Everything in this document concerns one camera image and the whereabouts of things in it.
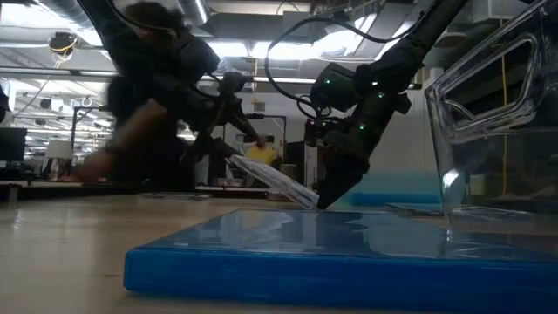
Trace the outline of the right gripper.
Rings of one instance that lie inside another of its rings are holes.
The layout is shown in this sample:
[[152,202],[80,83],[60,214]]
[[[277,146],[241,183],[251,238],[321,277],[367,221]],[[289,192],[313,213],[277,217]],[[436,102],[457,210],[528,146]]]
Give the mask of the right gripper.
[[371,93],[357,104],[346,126],[326,134],[331,164],[318,185],[317,208],[327,208],[362,180],[392,116],[407,114],[411,105],[406,93]]

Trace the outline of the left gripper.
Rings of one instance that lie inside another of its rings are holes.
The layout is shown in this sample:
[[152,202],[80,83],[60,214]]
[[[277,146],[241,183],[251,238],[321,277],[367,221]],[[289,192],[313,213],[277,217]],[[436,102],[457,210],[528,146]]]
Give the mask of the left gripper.
[[216,126],[230,124],[254,140],[258,147],[266,144],[266,138],[261,136],[248,121],[242,110],[242,100],[236,96],[246,81],[246,77],[240,73],[225,73],[218,81],[217,95],[201,95],[205,106],[192,111],[185,120],[191,131],[199,133],[191,146],[192,162],[198,162],[208,154],[222,159],[238,154],[238,151],[228,145],[223,138],[213,138],[208,134],[212,133]]

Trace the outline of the blue disc case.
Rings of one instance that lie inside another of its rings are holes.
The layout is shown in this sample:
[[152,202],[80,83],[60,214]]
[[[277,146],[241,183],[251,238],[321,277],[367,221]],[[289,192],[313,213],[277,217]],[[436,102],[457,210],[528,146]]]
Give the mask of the blue disc case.
[[350,201],[350,205],[354,207],[378,207],[384,205],[406,205],[406,206],[434,206],[439,207],[439,202],[415,202],[415,201],[398,201],[398,200],[374,200],[374,199],[356,199]]
[[166,297],[471,314],[558,314],[558,250],[386,212],[238,209],[126,253]]
[[395,199],[395,200],[410,200],[410,201],[435,201],[438,200],[438,196],[434,194],[408,194],[408,193],[355,193],[351,197],[355,200],[367,200],[372,199]]

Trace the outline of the clear CD jewel case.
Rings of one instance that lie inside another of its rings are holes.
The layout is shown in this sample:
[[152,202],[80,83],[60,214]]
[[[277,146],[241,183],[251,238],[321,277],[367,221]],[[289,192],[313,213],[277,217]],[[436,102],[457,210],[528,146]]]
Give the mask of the clear CD jewel case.
[[272,168],[270,165],[252,160],[242,155],[233,154],[228,162],[235,164],[240,169],[269,185],[271,188],[286,196],[305,210],[315,210],[318,194],[297,181],[289,178],[286,174]]

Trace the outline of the black jewel case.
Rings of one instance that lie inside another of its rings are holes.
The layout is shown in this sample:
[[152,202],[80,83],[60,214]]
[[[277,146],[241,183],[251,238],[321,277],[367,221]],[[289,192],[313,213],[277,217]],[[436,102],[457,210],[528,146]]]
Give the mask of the black jewel case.
[[163,199],[163,200],[206,200],[213,196],[207,193],[161,193],[161,192],[151,192],[151,193],[141,193],[138,197],[149,198],[149,199]]

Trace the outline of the black cabinet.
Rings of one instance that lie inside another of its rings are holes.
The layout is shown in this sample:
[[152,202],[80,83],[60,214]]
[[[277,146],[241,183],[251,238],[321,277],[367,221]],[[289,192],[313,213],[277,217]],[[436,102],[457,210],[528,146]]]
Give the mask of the black cabinet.
[[287,143],[283,163],[296,165],[296,181],[306,184],[306,144],[303,140]]

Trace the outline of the green translucent bin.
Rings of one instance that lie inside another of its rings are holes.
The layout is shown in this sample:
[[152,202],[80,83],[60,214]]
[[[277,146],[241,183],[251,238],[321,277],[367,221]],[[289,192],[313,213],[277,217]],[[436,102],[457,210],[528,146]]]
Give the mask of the green translucent bin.
[[408,194],[434,194],[439,198],[435,201],[440,206],[444,201],[461,203],[466,195],[466,182],[462,175],[451,172],[445,180],[437,174],[423,173],[380,173],[366,174],[363,179],[347,192],[342,200],[350,204],[355,193],[408,193]]

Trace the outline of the clear plastic bin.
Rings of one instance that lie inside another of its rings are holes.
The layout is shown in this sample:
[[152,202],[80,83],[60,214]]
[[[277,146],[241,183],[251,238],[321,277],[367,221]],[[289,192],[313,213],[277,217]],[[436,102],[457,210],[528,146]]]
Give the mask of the clear plastic bin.
[[558,272],[558,0],[534,0],[425,98],[454,256]]

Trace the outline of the ceiling light strip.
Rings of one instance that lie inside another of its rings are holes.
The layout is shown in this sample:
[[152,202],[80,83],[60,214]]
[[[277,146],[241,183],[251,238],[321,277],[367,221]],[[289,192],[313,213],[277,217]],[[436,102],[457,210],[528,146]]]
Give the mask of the ceiling light strip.
[[[0,66],[0,77],[14,79],[47,79],[48,77],[55,80],[100,82],[116,75],[117,72],[109,71]],[[315,83],[313,78],[274,78],[274,81],[278,84],[291,85],[313,85]],[[268,84],[269,80],[266,77],[246,76],[246,82]],[[422,84],[411,83],[407,89],[420,90],[422,87]]]

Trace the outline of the black monitor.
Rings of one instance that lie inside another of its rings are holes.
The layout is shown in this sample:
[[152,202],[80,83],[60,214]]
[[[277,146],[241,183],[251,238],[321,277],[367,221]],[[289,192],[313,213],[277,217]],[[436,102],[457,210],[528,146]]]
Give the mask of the black monitor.
[[25,128],[0,127],[0,161],[22,161],[26,136]]

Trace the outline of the black rig frame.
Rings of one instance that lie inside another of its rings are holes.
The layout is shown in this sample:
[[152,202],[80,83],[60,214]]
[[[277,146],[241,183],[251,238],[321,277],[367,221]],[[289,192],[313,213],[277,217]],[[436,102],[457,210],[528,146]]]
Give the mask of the black rig frame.
[[[279,116],[279,115],[249,113],[248,121],[251,123],[251,125],[260,135],[266,135],[268,137],[268,143],[271,146],[273,146],[274,149],[281,156],[282,158],[281,164],[282,164],[283,156],[284,156],[284,140],[286,138],[286,133],[285,133],[286,118],[284,116]],[[247,152],[248,148],[253,146],[254,144],[255,141],[250,139],[246,135],[245,140],[243,142],[245,148],[244,155]]]
[[[71,126],[71,148],[75,146],[75,138],[78,134],[77,125],[83,118],[87,118],[91,111],[101,110],[100,106],[76,106],[72,117]],[[105,151],[105,146],[108,144],[108,132],[101,131],[83,131],[84,135],[104,135],[102,142],[97,145],[97,150],[85,158],[84,164],[80,166],[76,173],[76,178],[80,181],[98,181],[104,177],[113,162],[113,156]]]

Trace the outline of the narrow silver ceiling duct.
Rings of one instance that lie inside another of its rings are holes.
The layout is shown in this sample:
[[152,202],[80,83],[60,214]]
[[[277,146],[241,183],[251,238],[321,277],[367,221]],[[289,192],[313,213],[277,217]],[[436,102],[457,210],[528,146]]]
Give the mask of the narrow silver ceiling duct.
[[176,0],[188,24],[205,24],[211,15],[207,0]]

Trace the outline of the wide silver ceiling duct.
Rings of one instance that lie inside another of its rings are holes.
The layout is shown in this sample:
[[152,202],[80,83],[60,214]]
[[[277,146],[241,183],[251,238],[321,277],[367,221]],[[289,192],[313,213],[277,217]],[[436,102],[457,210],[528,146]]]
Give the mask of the wide silver ceiling duct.
[[95,27],[78,0],[32,0],[54,17],[63,20],[68,28],[86,43],[101,46],[102,42]]

